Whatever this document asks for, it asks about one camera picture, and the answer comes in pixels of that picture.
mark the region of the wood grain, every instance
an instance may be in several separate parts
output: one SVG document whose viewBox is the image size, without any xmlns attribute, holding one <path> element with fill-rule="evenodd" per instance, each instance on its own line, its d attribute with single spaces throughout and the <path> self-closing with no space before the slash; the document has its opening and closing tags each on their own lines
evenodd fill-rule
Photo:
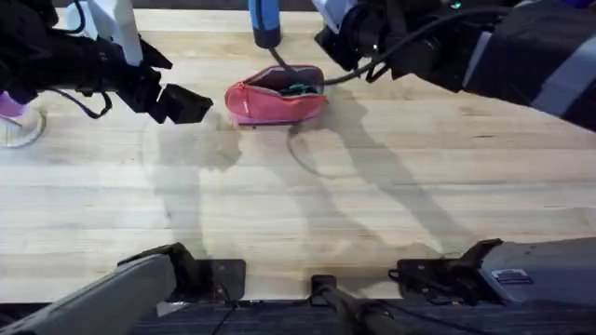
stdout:
<svg viewBox="0 0 596 335">
<path fill-rule="evenodd" d="M 317 15 L 282 20 L 288 60 L 342 73 L 312 41 Z M 215 106 L 175 127 L 117 99 L 99 121 L 52 93 L 35 101 L 47 133 L 0 151 L 0 302 L 54 301 L 175 241 L 245 259 L 247 299 L 303 297 L 313 274 L 387 298 L 401 258 L 596 233 L 594 134 L 414 77 L 332 88 L 304 125 L 238 128 L 225 89 L 272 63 L 248 14 L 139 10 L 137 23 L 174 61 L 166 81 Z"/>
</svg>

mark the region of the pink pouch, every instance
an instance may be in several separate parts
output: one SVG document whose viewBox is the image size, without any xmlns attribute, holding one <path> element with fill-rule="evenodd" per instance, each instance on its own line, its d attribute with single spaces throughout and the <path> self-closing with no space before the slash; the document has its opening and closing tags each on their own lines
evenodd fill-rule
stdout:
<svg viewBox="0 0 596 335">
<path fill-rule="evenodd" d="M 292 65 L 308 83 L 322 83 L 316 66 Z M 225 105 L 239 125 L 276 125 L 303 121 L 320 113 L 326 97 L 322 85 L 297 85 L 291 74 L 271 66 L 235 83 L 225 92 Z"/>
</svg>

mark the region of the wire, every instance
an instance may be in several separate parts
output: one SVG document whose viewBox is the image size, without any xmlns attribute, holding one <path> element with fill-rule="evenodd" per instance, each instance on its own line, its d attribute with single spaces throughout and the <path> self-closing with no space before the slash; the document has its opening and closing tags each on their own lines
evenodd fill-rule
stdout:
<svg viewBox="0 0 596 335">
<path fill-rule="evenodd" d="M 257 11 L 256 12 L 257 24 L 259 25 L 259 29 L 261 31 L 264 31 L 263 13 L 261 11 L 261 6 L 262 6 L 262 0 L 256 0 L 255 10 Z M 363 67 L 355 70 L 353 73 L 346 74 L 346 75 L 343 75 L 343 76 L 340 76 L 337 78 L 325 80 L 323 82 L 323 86 L 339 85 L 339 84 L 343 84 L 347 81 L 350 81 L 352 79 L 359 78 L 361 75 L 366 74 L 370 70 L 374 69 L 377 65 L 379 65 L 380 63 L 387 60 L 395 52 L 400 51 L 400 49 L 407 47 L 411 43 L 417 41 L 418 39 L 424 37 L 425 35 L 433 32 L 433 31 L 435 31 L 436 29 L 440 28 L 443 25 L 450 24 L 450 23 L 453 23 L 453 22 L 461 20 L 461 19 L 475 17 L 475 16 L 481 16 L 481 15 L 507 15 L 510 12 L 510 10 L 511 9 L 509 7 L 483 7 L 483 8 L 464 9 L 464 10 L 455 12 L 452 15 L 442 17 L 438 20 L 432 21 L 429 24 L 427 24 L 426 26 L 420 28 L 419 30 L 407 35 L 406 37 L 401 39 L 398 43 L 396 43 L 395 45 L 390 47 L 381 56 L 371 60 L 371 62 L 369 62 L 368 64 L 364 65 Z M 281 56 L 278 54 L 278 52 L 275 50 L 274 47 L 271 47 L 268 50 L 271 53 L 271 55 L 273 56 L 273 58 L 278 61 L 279 66 L 281 66 L 285 71 L 287 71 L 299 78 L 298 73 L 294 69 L 292 69 L 292 67 L 290 65 L 288 65 L 284 59 L 281 58 Z"/>
<path fill-rule="evenodd" d="M 217 335 L 217 333 L 220 331 L 220 329 L 224 326 L 225 321 L 227 321 L 227 319 L 229 319 L 230 316 L 232 316 L 232 314 L 234 313 L 234 311 L 236 309 L 237 309 L 237 306 L 236 305 L 233 305 L 232 308 L 230 308 L 230 310 L 227 311 L 227 313 L 223 316 L 222 320 L 213 329 L 213 331 L 211 332 L 211 335 Z"/>
<path fill-rule="evenodd" d="M 75 97 L 73 97 L 72 95 L 66 93 L 66 92 L 62 92 L 59 89 L 56 88 L 48 88 L 47 89 L 50 92 L 54 92 L 54 93 L 58 93 L 61 96 L 63 96 L 64 98 L 66 98 L 67 100 L 73 102 L 74 104 L 76 104 L 83 112 L 85 112 L 85 114 L 94 119 L 97 120 L 101 117 L 103 117 L 104 115 L 106 115 L 111 109 L 112 109 L 112 101 L 110 100 L 110 96 L 107 95 L 107 93 L 102 92 L 102 97 L 103 97 L 103 101 L 105 103 L 105 106 L 103 107 L 102 111 L 97 114 L 93 111 L 91 111 L 86 105 L 83 104 L 83 102 L 77 100 Z"/>
<path fill-rule="evenodd" d="M 480 329 L 476 329 L 476 328 L 472 328 L 472 327 L 460 325 L 460 324 L 457 324 L 455 322 L 449 322 L 449 321 L 441 320 L 441 319 L 438 319 L 438 318 L 435 318 L 435 317 L 432 317 L 432 316 L 423 315 L 423 314 L 420 314 L 420 313 L 417 313 L 417 312 L 413 312 L 413 311 L 410 311 L 409 309 L 403 308 L 403 307 L 398 306 L 397 304 L 391 303 L 389 301 L 384 301 L 384 300 L 378 300 L 378 301 L 381 302 L 382 304 L 384 304 L 384 305 L 386 305 L 388 307 L 394 308 L 394 309 L 396 309 L 396 310 L 398 310 L 398 311 L 400 311 L 400 312 L 402 312 L 402 313 L 404 313 L 406 315 L 413 316 L 413 317 L 419 318 L 421 320 L 425 320 L 427 322 L 431 322 L 431 323 L 434 323 L 434 324 L 437 324 L 437 325 L 441 325 L 441 326 L 444 326 L 444 327 L 447 327 L 447 328 L 453 328 L 453 329 L 462 330 L 462 331 L 468 332 L 470 334 L 494 335 L 493 333 L 488 332 L 488 331 L 484 331 L 484 330 L 480 330 Z"/>
<path fill-rule="evenodd" d="M 85 26 L 87 23 L 85 21 L 85 12 L 83 11 L 83 7 L 81 7 L 81 3 L 79 0 L 73 0 L 73 2 L 74 2 L 74 5 L 76 6 L 76 11 L 78 12 L 78 17 L 80 19 L 80 23 L 79 23 L 78 27 L 76 27 L 76 29 L 73 29 L 73 30 L 56 29 L 56 31 L 59 31 L 64 34 L 81 34 L 85 30 Z"/>
</svg>

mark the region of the blue tool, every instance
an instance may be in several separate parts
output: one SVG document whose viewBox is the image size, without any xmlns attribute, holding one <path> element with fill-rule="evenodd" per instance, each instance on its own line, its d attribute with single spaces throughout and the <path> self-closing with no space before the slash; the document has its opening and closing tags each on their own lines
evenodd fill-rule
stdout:
<svg viewBox="0 0 596 335">
<path fill-rule="evenodd" d="M 263 29 L 259 24 L 257 0 L 249 0 L 254 43 L 262 48 L 277 47 L 281 42 L 278 0 L 260 0 Z"/>
</svg>

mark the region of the label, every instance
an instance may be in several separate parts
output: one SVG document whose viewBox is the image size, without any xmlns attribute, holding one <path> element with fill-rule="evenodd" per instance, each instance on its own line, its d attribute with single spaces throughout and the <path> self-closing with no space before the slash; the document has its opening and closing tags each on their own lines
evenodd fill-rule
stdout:
<svg viewBox="0 0 596 335">
<path fill-rule="evenodd" d="M 491 275 L 501 285 L 532 285 L 534 283 L 534 280 L 522 269 L 494 270 Z"/>
</svg>

